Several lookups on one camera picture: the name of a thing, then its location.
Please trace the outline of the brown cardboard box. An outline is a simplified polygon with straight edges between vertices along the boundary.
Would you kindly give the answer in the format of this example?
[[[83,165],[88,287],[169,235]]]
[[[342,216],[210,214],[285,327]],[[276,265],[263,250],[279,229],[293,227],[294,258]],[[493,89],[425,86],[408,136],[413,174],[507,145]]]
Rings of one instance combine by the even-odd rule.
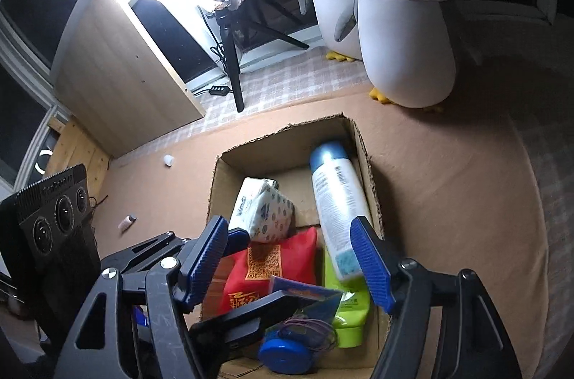
[[[289,124],[275,133],[235,146],[217,157],[207,201],[206,217],[231,217],[246,177],[271,178],[295,205],[297,229],[319,226],[311,184],[309,157],[316,147],[340,140],[349,154],[366,195],[372,226],[384,235],[380,201],[363,137],[355,121],[343,114]],[[388,317],[380,308],[369,314],[365,337],[354,349],[336,348],[325,354],[309,378],[369,378],[388,331]]]

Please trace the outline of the black tripod stand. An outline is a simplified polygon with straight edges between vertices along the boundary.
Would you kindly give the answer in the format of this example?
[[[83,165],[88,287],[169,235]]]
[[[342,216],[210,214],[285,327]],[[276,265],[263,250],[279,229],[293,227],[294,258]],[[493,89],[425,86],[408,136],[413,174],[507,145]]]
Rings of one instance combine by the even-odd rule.
[[[235,45],[235,29],[246,26],[259,33],[265,33],[301,50],[308,50],[309,45],[287,34],[277,31],[265,22],[257,22],[242,14],[242,8],[247,0],[214,0],[206,8],[201,9],[201,17],[209,30],[214,45],[212,52],[221,63],[224,73],[231,82],[231,92],[235,99],[235,107],[241,113],[245,106],[240,84],[240,67]]]

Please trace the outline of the white dotted tissue pack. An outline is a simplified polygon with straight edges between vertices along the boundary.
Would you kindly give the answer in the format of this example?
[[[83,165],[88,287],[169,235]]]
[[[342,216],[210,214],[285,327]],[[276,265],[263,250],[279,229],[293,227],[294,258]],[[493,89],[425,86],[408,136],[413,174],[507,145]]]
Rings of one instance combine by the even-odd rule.
[[[272,179],[247,177],[237,195],[229,223],[230,230],[241,229],[255,243],[276,243],[290,233],[295,206]]]

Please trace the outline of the blue card packet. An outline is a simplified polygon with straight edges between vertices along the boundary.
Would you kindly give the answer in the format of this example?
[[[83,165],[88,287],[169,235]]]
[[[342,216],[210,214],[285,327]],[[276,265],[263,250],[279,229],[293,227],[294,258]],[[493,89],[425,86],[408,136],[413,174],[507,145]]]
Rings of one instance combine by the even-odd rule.
[[[343,297],[342,291],[275,276],[270,279],[269,288],[272,293],[285,291],[309,301],[294,315],[273,327],[271,333],[280,339],[299,342],[310,350],[325,351],[335,346],[338,336],[333,320]]]

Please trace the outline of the small white penguin plush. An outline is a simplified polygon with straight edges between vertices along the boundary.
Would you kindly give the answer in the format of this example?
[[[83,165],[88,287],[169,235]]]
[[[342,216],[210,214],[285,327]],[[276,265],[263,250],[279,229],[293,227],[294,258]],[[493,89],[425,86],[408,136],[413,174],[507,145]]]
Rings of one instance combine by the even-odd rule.
[[[454,88],[457,67],[442,4],[448,0],[353,0],[334,29],[358,32],[371,98],[433,110]]]

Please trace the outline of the small white cap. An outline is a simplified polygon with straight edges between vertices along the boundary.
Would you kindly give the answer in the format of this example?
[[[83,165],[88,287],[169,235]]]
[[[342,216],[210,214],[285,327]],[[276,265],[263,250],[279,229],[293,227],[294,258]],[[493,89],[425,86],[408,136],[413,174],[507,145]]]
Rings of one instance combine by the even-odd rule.
[[[173,165],[174,162],[174,157],[170,154],[166,154],[164,156],[164,165],[167,167],[171,167]]]

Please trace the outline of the large white blue-capped bottle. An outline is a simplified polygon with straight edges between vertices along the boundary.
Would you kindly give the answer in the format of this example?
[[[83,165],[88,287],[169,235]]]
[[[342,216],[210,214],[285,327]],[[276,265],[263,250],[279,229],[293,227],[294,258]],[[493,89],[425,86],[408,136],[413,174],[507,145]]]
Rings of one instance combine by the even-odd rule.
[[[361,277],[350,227],[356,217],[372,219],[355,167],[339,141],[318,146],[309,165],[317,214],[335,274],[341,282]]]

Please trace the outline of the light wooden cabinet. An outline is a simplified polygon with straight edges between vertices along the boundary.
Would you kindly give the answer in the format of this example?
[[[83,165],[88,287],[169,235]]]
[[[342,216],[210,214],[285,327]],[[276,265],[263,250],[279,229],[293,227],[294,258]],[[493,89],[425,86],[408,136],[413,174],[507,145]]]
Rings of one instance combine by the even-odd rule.
[[[113,157],[205,115],[134,11],[118,0],[76,2],[51,81],[56,99]]]

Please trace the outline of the green tube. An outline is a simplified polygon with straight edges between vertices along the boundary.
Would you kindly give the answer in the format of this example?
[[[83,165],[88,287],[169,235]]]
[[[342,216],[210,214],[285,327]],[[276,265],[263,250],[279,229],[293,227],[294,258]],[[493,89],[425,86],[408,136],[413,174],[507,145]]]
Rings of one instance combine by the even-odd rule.
[[[328,253],[324,254],[324,287],[341,291],[339,308],[332,321],[341,349],[359,347],[363,343],[364,327],[371,308],[371,299],[363,277],[341,282]]]

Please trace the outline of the small pink grey-capped bottle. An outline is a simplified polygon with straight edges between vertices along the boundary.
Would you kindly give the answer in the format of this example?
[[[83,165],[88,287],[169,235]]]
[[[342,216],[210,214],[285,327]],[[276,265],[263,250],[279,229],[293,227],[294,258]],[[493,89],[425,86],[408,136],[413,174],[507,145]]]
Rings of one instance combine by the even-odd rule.
[[[118,230],[120,231],[120,233],[124,233],[126,232],[137,220],[137,217],[135,217],[134,215],[127,215],[126,217],[123,218],[123,221],[121,221],[118,225]]]

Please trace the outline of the red fabric pouch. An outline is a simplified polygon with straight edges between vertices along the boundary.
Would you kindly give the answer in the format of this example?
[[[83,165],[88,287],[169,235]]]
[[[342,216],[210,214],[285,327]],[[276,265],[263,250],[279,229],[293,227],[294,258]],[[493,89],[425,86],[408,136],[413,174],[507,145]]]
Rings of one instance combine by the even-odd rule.
[[[234,254],[218,314],[268,295],[272,277],[315,285],[316,247],[317,230],[309,227],[278,243],[253,243]]]

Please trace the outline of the wooden slat headboard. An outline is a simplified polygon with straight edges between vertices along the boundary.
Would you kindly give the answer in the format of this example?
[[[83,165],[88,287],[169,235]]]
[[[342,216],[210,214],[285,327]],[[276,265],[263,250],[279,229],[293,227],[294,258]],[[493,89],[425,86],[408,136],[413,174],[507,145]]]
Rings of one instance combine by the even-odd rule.
[[[109,169],[109,154],[100,147],[76,117],[70,117],[58,132],[60,135],[48,161],[46,175],[51,176],[73,165],[84,164],[89,195],[99,200]]]

